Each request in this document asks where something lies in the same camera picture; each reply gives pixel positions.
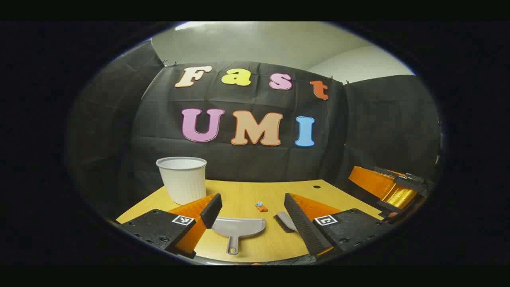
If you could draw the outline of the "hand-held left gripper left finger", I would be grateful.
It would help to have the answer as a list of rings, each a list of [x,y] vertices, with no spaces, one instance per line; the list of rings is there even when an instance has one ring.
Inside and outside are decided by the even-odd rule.
[[[222,206],[220,194],[209,195],[170,211],[150,210],[122,227],[160,249],[193,259],[195,247],[206,229],[211,229]]]

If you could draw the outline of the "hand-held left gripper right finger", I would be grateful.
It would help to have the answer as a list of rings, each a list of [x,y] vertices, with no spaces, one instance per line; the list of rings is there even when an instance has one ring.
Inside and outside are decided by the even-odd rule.
[[[297,194],[286,193],[284,207],[308,252],[333,258],[357,250],[394,227],[357,208],[340,211]]]

